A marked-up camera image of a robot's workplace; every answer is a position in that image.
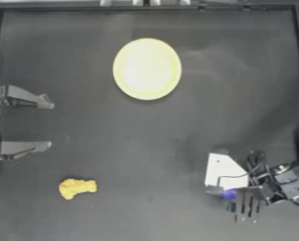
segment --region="black tray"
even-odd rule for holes
[[[164,40],[181,59],[180,85],[154,102],[112,77],[138,38]],[[53,147],[1,165],[0,240],[297,238],[292,206],[233,226],[202,176],[216,146],[260,149],[270,165],[299,155],[299,7],[0,7],[0,78],[56,104],[1,113],[4,138]],[[97,193],[65,202],[69,176],[96,179]]]

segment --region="yellow plate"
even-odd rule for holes
[[[180,82],[178,56],[160,40],[133,40],[117,52],[113,76],[129,96],[154,100],[165,96]]]

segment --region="black table surface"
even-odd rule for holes
[[[144,102],[117,88],[112,63],[138,38],[164,40],[181,59],[181,81]],[[293,160],[299,56],[284,12],[14,12],[0,33],[0,78],[48,93],[54,110],[4,108],[8,140],[50,140],[40,154],[0,167],[1,241],[291,240],[299,208],[261,211],[236,225],[204,194],[216,146]],[[97,192],[64,201],[66,177]]]

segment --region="round plate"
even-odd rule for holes
[[[133,40],[117,52],[113,76],[129,96],[154,100],[165,96],[180,82],[178,56],[160,40]]]

